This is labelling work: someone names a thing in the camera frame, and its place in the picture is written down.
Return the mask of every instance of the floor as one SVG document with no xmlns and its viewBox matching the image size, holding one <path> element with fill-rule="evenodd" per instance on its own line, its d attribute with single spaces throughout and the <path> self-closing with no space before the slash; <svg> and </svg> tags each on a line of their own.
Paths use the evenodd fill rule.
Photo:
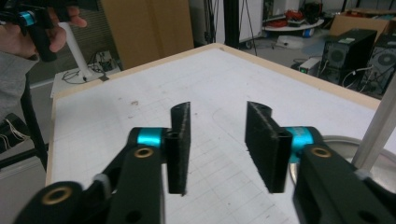
<svg viewBox="0 0 396 224">
<path fill-rule="evenodd" d="M 304 47 L 302 49 L 286 49 L 276 46 L 276 34 L 271 34 L 266 38 L 255 39 L 255 49 L 241 49 L 242 51 L 266 60 L 291 67 L 297 62 L 307 60 L 309 57 L 320 56 L 324 47 L 324 37 L 327 31 L 316 31 L 311 38 L 302 39 Z M 51 108 L 52 99 L 50 92 L 52 80 L 42 83 L 32 84 L 32 96 L 37 116 L 44 140 L 48 143 L 51 131 Z M 18 107 L 15 114 L 22 117 Z M 8 157 L 18 151 L 23 151 L 32 147 L 31 143 L 25 143 L 10 152 L 0 155 L 0 159 Z M 45 185 L 45 172 L 38 159 L 32 158 L 27 161 L 14 164 L 0 171 L 0 220 L 3 224 L 12 223 L 15 216 L 22 210 L 29 199 Z"/>
</svg>

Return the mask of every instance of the white cable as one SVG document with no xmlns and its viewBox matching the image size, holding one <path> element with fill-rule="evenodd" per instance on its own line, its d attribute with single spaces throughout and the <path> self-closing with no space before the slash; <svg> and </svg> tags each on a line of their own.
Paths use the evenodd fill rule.
<svg viewBox="0 0 396 224">
<path fill-rule="evenodd" d="M 353 74 L 353 76 L 355 76 L 355 75 L 356 75 L 356 72 L 364 71 L 364 70 L 369 70 L 369 69 L 372 69 L 372 68 L 373 68 L 373 66 L 371 65 L 370 67 L 358 68 L 358 69 L 356 69 L 356 70 L 353 70 L 352 72 L 348 73 L 348 74 L 344 77 L 342 86 L 348 89 L 349 87 L 351 87 L 351 86 L 355 83 L 356 80 L 353 81 L 351 84 L 349 84 L 349 85 L 346 87 L 346 86 L 345 86 L 345 81 L 347 80 L 347 77 L 349 77 L 351 74 Z"/>
<path fill-rule="evenodd" d="M 326 69 L 326 65 L 329 62 L 329 60 L 326 60 L 326 63 L 324 63 L 323 69 L 320 71 L 320 73 L 318 74 L 318 77 L 324 72 L 324 70 Z"/>
<path fill-rule="evenodd" d="M 30 139 L 30 136 L 28 136 L 28 135 L 26 135 L 26 134 L 23 134 L 23 133 L 20 133 L 20 132 L 14 127 L 14 125 L 12 125 L 12 123 L 11 123 L 8 119 L 5 119 L 5 121 L 8 123 L 9 129 L 11 130 L 12 134 L 14 135 L 14 137 L 15 137 L 16 139 L 21 140 L 21 141 L 26 141 L 26 140 Z"/>
<path fill-rule="evenodd" d="M 361 90 L 359 92 L 363 92 L 364 88 L 366 88 L 367 84 L 370 82 L 370 77 L 373 75 L 373 73 L 370 74 L 369 77 L 367 77 L 367 81 L 364 84 L 364 86 L 361 88 Z"/>
<path fill-rule="evenodd" d="M 0 134 L 0 137 L 1 137 L 1 139 L 3 139 L 4 146 L 6 147 L 6 150 L 10 149 L 11 145 L 8 142 L 8 138 L 3 134 Z"/>
</svg>

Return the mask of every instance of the table surface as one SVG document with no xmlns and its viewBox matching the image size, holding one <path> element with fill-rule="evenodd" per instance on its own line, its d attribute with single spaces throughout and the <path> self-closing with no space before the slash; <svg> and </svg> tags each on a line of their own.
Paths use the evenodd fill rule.
<svg viewBox="0 0 396 224">
<path fill-rule="evenodd" d="M 269 194 L 244 143 L 247 101 L 273 108 L 280 126 L 362 139 L 379 101 L 245 52 L 212 44 L 56 94 L 47 184 L 85 188 L 133 127 L 170 127 L 191 102 L 188 194 L 165 195 L 168 223 L 298 223 L 288 178 Z M 386 148 L 394 151 L 395 134 Z"/>
</svg>

